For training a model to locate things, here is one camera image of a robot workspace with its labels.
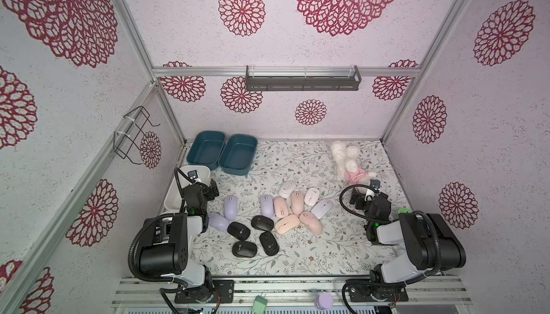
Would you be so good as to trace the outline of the white mouse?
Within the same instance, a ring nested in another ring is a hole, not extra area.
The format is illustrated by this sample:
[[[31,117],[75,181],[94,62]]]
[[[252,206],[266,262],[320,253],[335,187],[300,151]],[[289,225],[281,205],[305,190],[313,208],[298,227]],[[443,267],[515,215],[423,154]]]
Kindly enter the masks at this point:
[[[311,213],[317,218],[322,219],[333,208],[334,204],[329,199],[322,199],[311,209]]]
[[[309,188],[305,195],[305,205],[315,206],[320,198],[320,191],[317,188]]]
[[[296,189],[296,182],[287,181],[279,189],[279,196],[285,199],[289,199],[292,193]]]

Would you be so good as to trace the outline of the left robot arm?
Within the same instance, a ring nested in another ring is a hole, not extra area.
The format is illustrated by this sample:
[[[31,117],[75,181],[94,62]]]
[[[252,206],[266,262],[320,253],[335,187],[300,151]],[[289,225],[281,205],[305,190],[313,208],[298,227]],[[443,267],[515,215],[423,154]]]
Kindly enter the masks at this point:
[[[191,259],[195,236],[209,228],[208,203],[219,196],[207,166],[174,169],[164,211],[145,220],[130,245],[128,267],[146,282],[171,283],[187,301],[206,302],[215,293],[211,272]]]

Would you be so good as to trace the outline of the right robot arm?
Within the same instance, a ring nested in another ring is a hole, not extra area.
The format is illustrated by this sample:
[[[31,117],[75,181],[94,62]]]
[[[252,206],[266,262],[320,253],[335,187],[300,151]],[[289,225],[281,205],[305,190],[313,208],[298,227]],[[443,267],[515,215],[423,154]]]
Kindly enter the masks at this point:
[[[367,189],[374,197],[365,205],[363,215],[344,203],[344,196],[354,189]],[[464,247],[439,214],[421,211],[406,212],[390,220],[388,196],[368,185],[349,185],[339,194],[339,203],[346,212],[365,220],[365,234],[374,245],[404,245],[405,252],[394,260],[380,264],[367,280],[352,280],[371,288],[404,288],[441,271],[462,268],[466,264]]]

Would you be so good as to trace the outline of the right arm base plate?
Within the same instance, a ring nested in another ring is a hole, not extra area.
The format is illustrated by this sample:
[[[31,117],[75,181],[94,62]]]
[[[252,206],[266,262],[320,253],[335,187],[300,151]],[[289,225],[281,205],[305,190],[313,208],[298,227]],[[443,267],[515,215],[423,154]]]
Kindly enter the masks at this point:
[[[405,288],[371,285],[368,280],[348,280],[347,298],[354,303],[400,303],[409,300]]]

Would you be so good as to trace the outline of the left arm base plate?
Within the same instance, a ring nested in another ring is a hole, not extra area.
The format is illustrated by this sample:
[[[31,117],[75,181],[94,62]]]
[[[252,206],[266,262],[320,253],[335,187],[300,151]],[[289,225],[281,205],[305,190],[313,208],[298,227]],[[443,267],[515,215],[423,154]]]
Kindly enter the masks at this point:
[[[209,286],[191,288],[176,294],[177,304],[227,304],[233,302],[234,280],[214,279]]]

